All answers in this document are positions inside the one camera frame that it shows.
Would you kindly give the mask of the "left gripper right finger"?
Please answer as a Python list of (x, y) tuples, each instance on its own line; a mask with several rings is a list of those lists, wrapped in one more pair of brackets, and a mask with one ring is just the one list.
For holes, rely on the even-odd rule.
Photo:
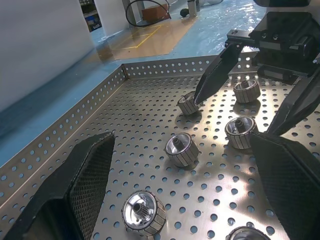
[(320, 238), (320, 162), (301, 143), (255, 132), (249, 139), (265, 195), (291, 240)]

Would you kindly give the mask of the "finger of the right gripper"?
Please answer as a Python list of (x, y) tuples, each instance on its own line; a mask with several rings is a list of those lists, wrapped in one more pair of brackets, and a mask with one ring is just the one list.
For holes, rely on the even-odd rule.
[(281, 136), (309, 116), (320, 104), (320, 73), (301, 78), (277, 110), (268, 134)]
[(194, 103), (200, 104), (217, 93), (238, 63), (243, 44), (229, 44), (207, 67), (196, 86)]

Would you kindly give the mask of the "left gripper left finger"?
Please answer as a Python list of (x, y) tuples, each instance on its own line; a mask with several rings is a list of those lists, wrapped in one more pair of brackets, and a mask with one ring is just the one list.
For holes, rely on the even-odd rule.
[(4, 239), (89, 240), (106, 194), (114, 145), (112, 132), (76, 144), (44, 180)]

